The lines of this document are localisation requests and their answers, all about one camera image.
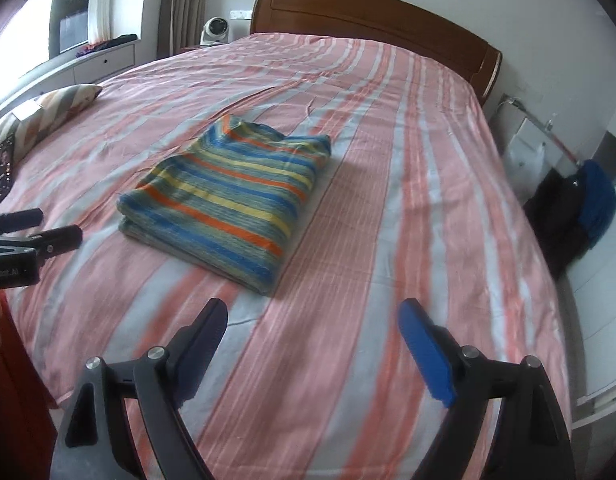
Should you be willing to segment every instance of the window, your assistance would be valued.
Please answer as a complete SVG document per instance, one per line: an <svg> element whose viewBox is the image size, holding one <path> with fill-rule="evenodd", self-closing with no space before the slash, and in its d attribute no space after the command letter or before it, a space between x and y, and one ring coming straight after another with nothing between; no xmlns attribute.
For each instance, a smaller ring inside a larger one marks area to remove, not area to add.
<svg viewBox="0 0 616 480"><path fill-rule="evenodd" d="M0 34L0 101L20 77L88 41L88 0L28 0Z"/></svg>

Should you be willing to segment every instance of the beige curtain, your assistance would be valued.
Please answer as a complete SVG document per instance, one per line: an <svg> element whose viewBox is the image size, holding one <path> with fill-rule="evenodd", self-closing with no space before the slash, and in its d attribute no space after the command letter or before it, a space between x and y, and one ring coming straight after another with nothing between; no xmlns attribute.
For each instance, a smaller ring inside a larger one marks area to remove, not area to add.
<svg viewBox="0 0 616 480"><path fill-rule="evenodd" d="M199 44L205 0L161 0L157 56L174 56L184 46Z"/></svg>

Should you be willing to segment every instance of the pink bedsheet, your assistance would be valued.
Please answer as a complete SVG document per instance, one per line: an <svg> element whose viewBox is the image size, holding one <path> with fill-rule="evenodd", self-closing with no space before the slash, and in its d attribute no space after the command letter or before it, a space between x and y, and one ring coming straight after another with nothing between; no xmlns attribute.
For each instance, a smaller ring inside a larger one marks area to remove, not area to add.
<svg viewBox="0 0 616 480"><path fill-rule="evenodd" d="M333 139L272 299L117 231L117 196L226 112ZM538 355L569 420L552 281L472 89L433 60L258 34L137 68L33 150L0 210L36 206L45 228L85 233L37 286L8 294L56 399L88 357L136 357L208 298L228 304L227 333L182 409L219 480L409 478L444 415L397 329L411 296L460 344L512 362Z"/></svg>

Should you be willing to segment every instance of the metal screw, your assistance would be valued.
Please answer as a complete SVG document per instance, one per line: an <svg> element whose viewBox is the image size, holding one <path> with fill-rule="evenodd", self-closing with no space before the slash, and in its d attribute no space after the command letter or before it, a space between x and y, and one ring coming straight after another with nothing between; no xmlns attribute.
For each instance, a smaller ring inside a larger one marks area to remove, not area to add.
<svg viewBox="0 0 616 480"><path fill-rule="evenodd" d="M480 352L472 345L466 345L461 347L461 353L468 359L474 359L479 356Z"/></svg>
<svg viewBox="0 0 616 480"><path fill-rule="evenodd" d="M86 361L86 368L88 368L88 370L94 370L100 364L101 364L101 359L99 359L98 357L91 357L90 359Z"/></svg>
<svg viewBox="0 0 616 480"><path fill-rule="evenodd" d="M148 351L148 359L161 359L165 353L166 351L163 346L153 346Z"/></svg>
<svg viewBox="0 0 616 480"><path fill-rule="evenodd" d="M528 355L525 358L525 362L528 364L529 367L531 368L539 368L541 366L541 361L538 357L535 357L534 355Z"/></svg>

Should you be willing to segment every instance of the wooden headboard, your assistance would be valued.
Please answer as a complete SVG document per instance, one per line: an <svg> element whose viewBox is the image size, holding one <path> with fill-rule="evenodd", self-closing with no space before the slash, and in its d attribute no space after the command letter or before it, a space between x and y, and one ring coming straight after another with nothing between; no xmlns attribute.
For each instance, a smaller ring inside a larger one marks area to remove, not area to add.
<svg viewBox="0 0 616 480"><path fill-rule="evenodd" d="M257 0L250 33L288 32L376 40L431 57L454 70L483 103L501 66L485 40L401 0Z"/></svg>

